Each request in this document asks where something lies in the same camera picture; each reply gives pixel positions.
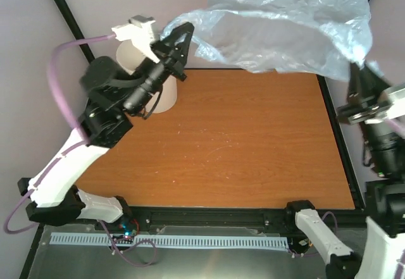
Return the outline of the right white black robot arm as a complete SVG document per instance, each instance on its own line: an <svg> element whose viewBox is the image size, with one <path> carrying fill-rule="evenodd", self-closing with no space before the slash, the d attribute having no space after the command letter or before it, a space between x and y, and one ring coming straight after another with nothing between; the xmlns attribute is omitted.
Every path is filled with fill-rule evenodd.
<svg viewBox="0 0 405 279"><path fill-rule="evenodd" d="M390 83L376 63L350 65L347 103L338 120L358 125L363 165L379 177L366 183L363 254L345 245L308 200L288 202L286 224L312 243L327 278L404 278L404 84Z"/></svg>

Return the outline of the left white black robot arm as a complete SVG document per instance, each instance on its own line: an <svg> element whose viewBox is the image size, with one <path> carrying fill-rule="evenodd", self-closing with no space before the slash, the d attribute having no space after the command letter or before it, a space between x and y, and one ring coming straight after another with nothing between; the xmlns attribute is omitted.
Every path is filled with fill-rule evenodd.
<svg viewBox="0 0 405 279"><path fill-rule="evenodd" d="M118 230L132 230L134 217L124 198L90 194L75 183L93 162L130 131L131 118L151 116L168 79L185 80L184 68L193 32L194 26L189 22L175 27L162 39L155 38L150 22L115 27L113 38L129 40L144 54L144 59L132 73L110 57L93 60L80 79L87 104L79 117L67 108L54 68L49 70L53 96L72 131L39 174L18 182L21 195L30 199L26 208L30 221L61 226L88 219L111 223Z"/></svg>

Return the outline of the translucent blue trash bag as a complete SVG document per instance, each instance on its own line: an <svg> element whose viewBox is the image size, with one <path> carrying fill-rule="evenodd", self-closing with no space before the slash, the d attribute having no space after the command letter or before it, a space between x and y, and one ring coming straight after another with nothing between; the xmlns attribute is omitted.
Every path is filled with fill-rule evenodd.
<svg viewBox="0 0 405 279"><path fill-rule="evenodd" d="M195 55L252 73L315 73L348 81L365 65L373 36L368 0L208 0L163 30L194 26Z"/></svg>

